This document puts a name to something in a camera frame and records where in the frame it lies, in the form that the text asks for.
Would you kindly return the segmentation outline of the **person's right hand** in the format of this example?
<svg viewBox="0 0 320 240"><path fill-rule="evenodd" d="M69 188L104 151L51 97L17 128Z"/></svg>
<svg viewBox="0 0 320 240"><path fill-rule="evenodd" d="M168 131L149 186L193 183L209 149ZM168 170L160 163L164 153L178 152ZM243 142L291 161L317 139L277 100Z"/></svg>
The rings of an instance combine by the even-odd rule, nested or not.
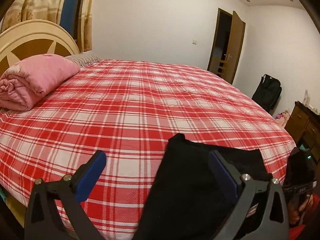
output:
<svg viewBox="0 0 320 240"><path fill-rule="evenodd" d="M299 198L293 198L289 201L287 205L289 224L295 225L300 221L301 215L309 211L313 206L313 195L307 194L306 199L300 205Z"/></svg>

